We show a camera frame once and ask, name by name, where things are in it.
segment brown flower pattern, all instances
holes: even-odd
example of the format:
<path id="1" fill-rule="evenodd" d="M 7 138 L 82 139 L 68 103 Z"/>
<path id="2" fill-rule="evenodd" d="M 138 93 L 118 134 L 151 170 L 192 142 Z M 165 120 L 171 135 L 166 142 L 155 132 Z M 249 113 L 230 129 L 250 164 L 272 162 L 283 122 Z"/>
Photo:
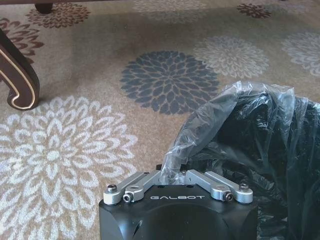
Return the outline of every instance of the brown flower pattern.
<path id="1" fill-rule="evenodd" d="M 246 14 L 247 16 L 255 19 L 265 19 L 271 16 L 271 12 L 267 11 L 262 5 L 240 4 L 236 7 L 240 13 Z"/>
<path id="2" fill-rule="evenodd" d="M 32 9 L 26 16 L 29 22 L 45 28 L 66 28 L 83 22 L 89 11 L 85 6 L 70 2 L 56 3 L 49 14 L 39 13 Z"/>
<path id="3" fill-rule="evenodd" d="M 29 63 L 34 63 L 30 57 L 35 55 L 35 49 L 44 45 L 42 42 L 37 41 L 39 30 L 30 28 L 30 24 L 21 24 L 19 21 L 10 22 L 7 18 L 0 19 L 0 28 Z"/>

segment gray flower pattern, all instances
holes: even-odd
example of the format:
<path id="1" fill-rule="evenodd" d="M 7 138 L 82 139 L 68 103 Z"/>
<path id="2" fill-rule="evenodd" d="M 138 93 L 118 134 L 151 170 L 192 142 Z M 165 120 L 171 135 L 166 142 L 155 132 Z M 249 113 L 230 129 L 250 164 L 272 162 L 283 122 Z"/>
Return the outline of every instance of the gray flower pattern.
<path id="1" fill-rule="evenodd" d="M 129 62 L 122 89 L 143 108 L 161 114 L 193 112 L 216 95 L 217 74 L 177 51 L 154 51 Z"/>

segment dark wood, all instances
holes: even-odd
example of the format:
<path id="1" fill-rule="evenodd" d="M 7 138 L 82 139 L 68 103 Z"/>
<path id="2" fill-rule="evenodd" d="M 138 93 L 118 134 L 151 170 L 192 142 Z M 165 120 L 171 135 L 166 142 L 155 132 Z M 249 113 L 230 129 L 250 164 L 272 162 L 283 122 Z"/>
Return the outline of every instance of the dark wood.
<path id="1" fill-rule="evenodd" d="M 39 79 L 27 59 L 0 29 L 0 79 L 9 87 L 8 104 L 19 110 L 37 106 Z"/>
<path id="2" fill-rule="evenodd" d="M 41 14 L 49 14 L 52 12 L 53 3 L 36 3 L 34 6 Z"/>

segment trash bag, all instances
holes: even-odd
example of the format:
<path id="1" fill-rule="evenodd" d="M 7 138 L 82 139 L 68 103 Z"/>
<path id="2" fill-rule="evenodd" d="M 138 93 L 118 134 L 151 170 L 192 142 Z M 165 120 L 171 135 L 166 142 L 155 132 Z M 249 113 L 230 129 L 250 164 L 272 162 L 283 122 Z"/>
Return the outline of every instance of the trash bag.
<path id="1" fill-rule="evenodd" d="M 238 81 L 193 112 L 166 153 L 163 184 L 181 167 L 247 182 L 260 240 L 320 240 L 320 104 L 287 86 Z"/>

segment furniture leg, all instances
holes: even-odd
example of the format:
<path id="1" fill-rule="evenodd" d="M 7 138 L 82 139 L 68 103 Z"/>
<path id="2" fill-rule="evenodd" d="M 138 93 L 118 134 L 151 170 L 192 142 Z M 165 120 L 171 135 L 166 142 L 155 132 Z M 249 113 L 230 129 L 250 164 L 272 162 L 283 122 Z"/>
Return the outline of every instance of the furniture leg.
<path id="1" fill-rule="evenodd" d="M 34 6 L 41 14 L 49 14 L 52 11 L 53 3 L 36 3 Z"/>
<path id="2" fill-rule="evenodd" d="M 9 87 L 8 104 L 29 110 L 39 100 L 39 79 L 27 59 L 0 29 L 0 79 Z"/>

